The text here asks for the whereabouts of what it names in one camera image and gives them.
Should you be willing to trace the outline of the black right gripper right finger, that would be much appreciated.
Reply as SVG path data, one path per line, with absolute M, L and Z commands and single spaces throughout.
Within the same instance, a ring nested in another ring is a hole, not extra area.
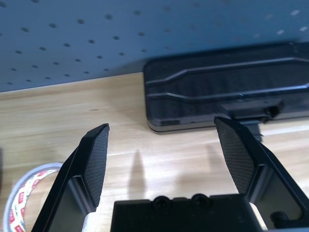
M 214 123 L 234 184 L 266 227 L 307 229 L 309 200 L 276 156 L 242 124 L 224 117 Z

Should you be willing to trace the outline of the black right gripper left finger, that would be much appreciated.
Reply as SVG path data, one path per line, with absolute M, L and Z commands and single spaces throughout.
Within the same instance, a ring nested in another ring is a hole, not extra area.
M 80 232 L 96 211 L 107 163 L 109 125 L 86 133 L 61 166 L 32 228 L 34 232 Z

